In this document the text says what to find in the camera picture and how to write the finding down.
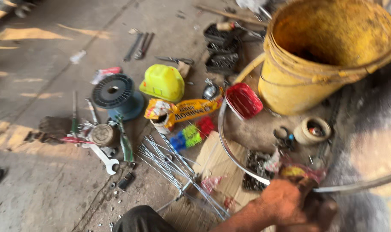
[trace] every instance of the open-end wrench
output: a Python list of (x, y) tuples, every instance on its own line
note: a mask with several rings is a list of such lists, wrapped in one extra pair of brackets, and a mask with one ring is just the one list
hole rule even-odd
[(129, 47), (129, 50), (126, 53), (124, 59), (122, 59), (124, 62), (131, 60), (132, 53), (134, 53), (135, 48), (137, 47), (138, 43), (140, 42), (140, 39), (142, 36), (143, 36), (142, 32), (137, 34), (137, 38), (135, 39), (135, 42), (131, 45), (131, 47)]
[(116, 172), (113, 170), (113, 165), (120, 163), (117, 159), (108, 159), (105, 153), (95, 144), (83, 143), (82, 147), (91, 148), (95, 152), (95, 154), (104, 162), (108, 174), (116, 174)]
[(94, 105), (92, 104), (90, 98), (85, 98), (85, 100), (88, 102), (88, 105), (90, 106), (90, 111), (92, 114), (92, 119), (94, 120), (94, 125), (98, 125), (99, 122), (98, 122), (98, 119), (96, 118)]

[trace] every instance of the green brush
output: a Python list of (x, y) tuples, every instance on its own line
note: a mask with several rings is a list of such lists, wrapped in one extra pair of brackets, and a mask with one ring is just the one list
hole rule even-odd
[(193, 124), (186, 126), (182, 130), (182, 134), (184, 135), (184, 138), (186, 138), (186, 140), (189, 140), (197, 133), (198, 133), (198, 128)]
[(194, 136), (186, 140), (186, 147), (193, 147), (202, 142), (200, 134), (197, 132)]

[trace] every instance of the metal tool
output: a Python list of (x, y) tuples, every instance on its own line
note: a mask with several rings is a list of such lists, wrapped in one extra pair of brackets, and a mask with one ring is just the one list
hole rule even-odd
[(192, 65), (194, 61), (192, 59), (188, 58), (175, 58), (175, 57), (170, 57), (170, 56), (155, 56), (156, 59), (159, 60), (166, 60), (166, 61), (174, 61), (178, 64), (179, 61), (182, 61), (186, 64)]
[(77, 137), (77, 92), (73, 91), (73, 109), (72, 109), (72, 126), (71, 133)]
[(247, 28), (241, 26), (238, 22), (234, 22), (234, 26), (237, 27), (237, 28), (240, 28), (243, 31), (246, 31), (246, 32), (250, 33), (254, 37), (257, 37), (257, 38), (260, 38), (260, 39), (264, 38), (264, 36), (260, 35), (260, 33), (257, 33), (257, 32), (255, 32), (253, 30), (250, 30), (250, 29), (247, 29)]
[(132, 53), (134, 53), (135, 48), (137, 47), (138, 43), (140, 42), (142, 36), (143, 36), (143, 34), (141, 32), (137, 34), (137, 38), (135, 39), (135, 42), (131, 45), (131, 47), (129, 47), (129, 50), (126, 53), (124, 59), (122, 59), (124, 62), (131, 60)]
[(139, 59), (142, 58), (142, 56), (143, 56), (143, 49), (144, 49), (144, 45), (145, 45), (145, 41), (147, 40), (147, 37), (148, 37), (148, 32), (146, 32), (143, 35), (143, 39), (141, 39), (141, 44), (138, 47), (137, 52), (135, 53), (134, 59), (139, 60)]
[(95, 154), (104, 162), (108, 174), (116, 174), (116, 172), (113, 170), (113, 166), (114, 164), (120, 163), (117, 159), (108, 159), (104, 152), (101, 151), (101, 149), (95, 144), (83, 143), (82, 147), (91, 148), (95, 152)]
[(96, 114), (95, 114), (94, 105), (92, 104), (90, 98), (85, 98), (85, 100), (88, 102), (88, 105), (90, 106), (90, 111), (91, 111), (91, 114), (92, 114), (92, 119), (94, 120), (94, 125), (98, 125), (99, 122), (98, 122), (98, 119), (97, 119)]
[(71, 143), (90, 143), (90, 144), (94, 144), (93, 142), (80, 140), (79, 138), (74, 138), (74, 137), (62, 137), (59, 140), (61, 140), (63, 142), (71, 142)]
[(270, 20), (272, 19), (271, 14), (264, 8), (264, 6), (259, 6), (259, 11), (261, 14), (266, 16), (268, 19), (270, 19)]
[(148, 35), (148, 33), (146, 33), (146, 35), (144, 35), (144, 38), (142, 40), (142, 44), (141, 44), (140, 48), (138, 49), (137, 53), (135, 54), (134, 59), (141, 60), (145, 56), (145, 54), (148, 50), (148, 47), (151, 44), (153, 37), (154, 37), (153, 32), (151, 32), (149, 35)]
[(274, 137), (278, 140), (278, 147), (287, 148), (289, 151), (294, 151), (294, 135), (290, 134), (289, 130), (284, 126), (280, 126), (286, 132), (286, 136), (279, 136), (277, 130), (274, 129)]

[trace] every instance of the wire spool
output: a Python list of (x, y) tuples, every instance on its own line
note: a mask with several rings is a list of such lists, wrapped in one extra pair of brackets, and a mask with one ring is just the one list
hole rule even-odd
[(113, 121), (117, 114), (123, 115), (124, 122), (135, 119), (144, 108), (144, 97), (135, 92), (134, 81), (122, 73), (100, 81), (92, 91), (92, 101), (97, 107), (107, 109)]
[(118, 147), (120, 131), (108, 124), (98, 124), (91, 131), (91, 141), (101, 147)]

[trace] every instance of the metal rim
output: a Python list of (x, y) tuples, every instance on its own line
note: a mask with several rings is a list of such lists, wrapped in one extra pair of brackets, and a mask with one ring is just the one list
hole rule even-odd
[[(225, 115), (226, 108), (227, 108), (227, 102), (224, 99), (224, 101), (223, 101), (223, 103), (221, 105), (221, 108), (220, 108), (219, 122), (218, 122), (218, 124), (219, 124), (219, 136), (220, 136), (221, 145), (223, 145), (223, 149), (225, 150), (227, 155), (230, 157), (230, 159), (241, 170), (243, 170), (248, 175), (256, 178), (261, 183), (263, 183), (265, 185), (269, 185), (270, 184), (270, 180), (265, 179), (265, 178), (263, 178), (261, 176), (258, 176), (252, 170), (246, 168), (246, 166), (244, 166), (242, 163), (240, 163), (237, 160), (237, 158), (233, 155), (233, 153), (230, 151), (230, 149), (228, 147), (228, 144), (227, 144), (227, 141), (224, 138), (224, 115)], [(339, 193), (339, 194), (347, 193), (348, 194), (348, 193), (353, 193), (353, 192), (359, 192), (359, 191), (366, 190), (366, 189), (369, 189), (369, 188), (378, 187), (378, 186), (385, 185), (385, 184), (388, 184), (388, 183), (391, 183), (391, 174), (389, 174), (387, 176), (384, 176), (384, 177), (380, 177), (380, 178), (375, 179), (375, 180), (362, 181), (362, 182), (357, 182), (357, 183), (350, 184), (350, 185), (338, 185), (338, 186), (331, 186), (331, 187), (314, 188), (313, 192), (319, 192), (319, 193)]]

